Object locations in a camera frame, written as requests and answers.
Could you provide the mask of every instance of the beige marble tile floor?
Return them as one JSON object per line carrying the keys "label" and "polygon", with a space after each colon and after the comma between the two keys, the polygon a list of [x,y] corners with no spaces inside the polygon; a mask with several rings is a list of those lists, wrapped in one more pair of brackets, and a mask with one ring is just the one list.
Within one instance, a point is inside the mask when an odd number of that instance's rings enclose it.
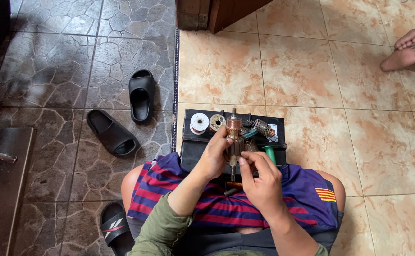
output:
{"label": "beige marble tile floor", "polygon": [[285,119],[287,161],[338,177],[333,256],[415,256],[415,67],[383,73],[415,0],[274,0],[223,31],[181,31],[186,108]]}

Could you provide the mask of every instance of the yellow and red stripe patch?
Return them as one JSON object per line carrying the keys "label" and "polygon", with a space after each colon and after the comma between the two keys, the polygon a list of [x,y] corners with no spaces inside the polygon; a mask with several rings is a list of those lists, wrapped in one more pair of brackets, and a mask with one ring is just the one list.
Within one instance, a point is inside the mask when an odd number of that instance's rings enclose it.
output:
{"label": "yellow and red stripe patch", "polygon": [[317,194],[321,198],[321,200],[335,202],[334,191],[329,190],[329,189],[317,189],[317,188],[315,188],[315,190],[317,191]]}

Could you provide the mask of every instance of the red and blue striped fabric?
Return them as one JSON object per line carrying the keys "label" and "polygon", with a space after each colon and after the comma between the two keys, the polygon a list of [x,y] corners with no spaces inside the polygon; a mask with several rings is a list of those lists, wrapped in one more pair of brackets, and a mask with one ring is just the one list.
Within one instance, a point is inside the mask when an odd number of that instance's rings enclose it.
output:
{"label": "red and blue striped fabric", "polygon": [[[162,195],[174,190],[189,172],[180,164],[174,152],[158,156],[156,163],[146,162],[136,182],[127,216],[145,221]],[[292,216],[309,233],[318,233],[338,227],[337,204],[323,201],[317,189],[330,189],[317,172],[298,165],[281,168],[282,199]],[[224,188],[209,183],[196,205],[194,227],[268,227],[258,209],[242,193],[225,196]]]}

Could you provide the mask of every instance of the green spool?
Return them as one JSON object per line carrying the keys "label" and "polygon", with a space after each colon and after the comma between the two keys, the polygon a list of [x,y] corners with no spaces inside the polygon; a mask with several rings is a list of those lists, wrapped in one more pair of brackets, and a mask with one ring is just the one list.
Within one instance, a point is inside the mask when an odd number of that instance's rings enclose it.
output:
{"label": "green spool", "polygon": [[277,166],[277,162],[275,161],[275,154],[274,148],[278,148],[277,146],[266,146],[262,147],[266,151],[267,156],[273,161],[274,165]]}

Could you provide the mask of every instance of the black slide sandal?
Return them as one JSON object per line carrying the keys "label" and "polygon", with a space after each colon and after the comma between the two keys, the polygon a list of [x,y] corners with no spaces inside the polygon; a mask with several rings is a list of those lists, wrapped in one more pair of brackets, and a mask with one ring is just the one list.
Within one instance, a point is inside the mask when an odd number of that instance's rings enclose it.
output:
{"label": "black slide sandal", "polygon": [[136,124],[148,123],[154,114],[155,80],[149,70],[135,71],[128,82],[131,119]]}
{"label": "black slide sandal", "polygon": [[103,146],[116,157],[125,157],[140,147],[136,137],[104,110],[92,109],[86,121]]}
{"label": "black slide sandal", "polygon": [[116,256],[125,256],[135,245],[121,200],[114,200],[103,208],[100,229],[106,245],[111,247]]}

